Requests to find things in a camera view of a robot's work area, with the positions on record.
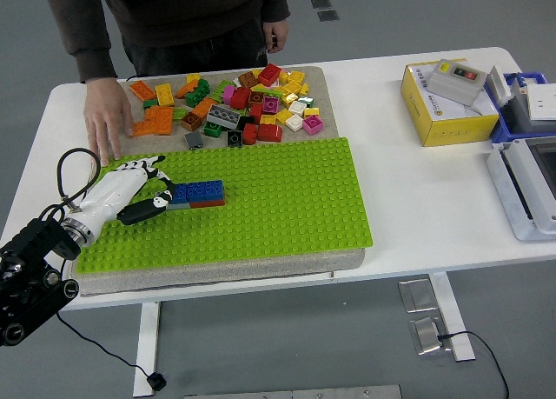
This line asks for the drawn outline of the person's right hand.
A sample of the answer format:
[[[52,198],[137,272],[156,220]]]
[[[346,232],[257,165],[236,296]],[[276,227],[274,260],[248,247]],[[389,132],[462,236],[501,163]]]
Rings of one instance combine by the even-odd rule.
[[[89,149],[100,159],[103,167],[110,158],[121,157],[120,132],[133,133],[134,120],[129,99],[121,84],[113,77],[87,80],[83,116]]]

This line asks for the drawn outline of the person's left hand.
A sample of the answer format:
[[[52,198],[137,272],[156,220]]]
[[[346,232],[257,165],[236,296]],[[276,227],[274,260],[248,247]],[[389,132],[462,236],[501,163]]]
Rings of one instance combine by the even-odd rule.
[[[284,49],[289,32],[288,20],[278,22],[263,22],[262,29],[268,54],[274,54]]]

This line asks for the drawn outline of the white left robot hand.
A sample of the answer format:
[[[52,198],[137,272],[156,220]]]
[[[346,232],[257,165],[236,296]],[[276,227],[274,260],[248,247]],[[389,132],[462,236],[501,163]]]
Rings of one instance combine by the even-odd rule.
[[[175,184],[154,166],[164,159],[164,156],[142,158],[107,173],[83,199],[79,210],[63,221],[63,227],[79,246],[88,247],[99,238],[106,222],[117,219],[132,225],[163,213],[175,193]],[[166,189],[151,199],[132,203],[131,199],[153,178],[163,182]]]

